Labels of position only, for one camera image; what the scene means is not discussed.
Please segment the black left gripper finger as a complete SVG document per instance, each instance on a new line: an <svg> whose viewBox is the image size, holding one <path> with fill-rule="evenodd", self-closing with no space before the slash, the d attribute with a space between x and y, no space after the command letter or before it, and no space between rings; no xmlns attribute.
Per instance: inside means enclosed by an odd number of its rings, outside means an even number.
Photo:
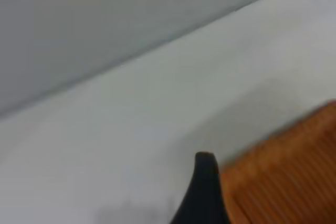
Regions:
<svg viewBox="0 0 336 224"><path fill-rule="evenodd" d="M171 223L230 223L214 154L208 152L195 154L190 184Z"/></svg>

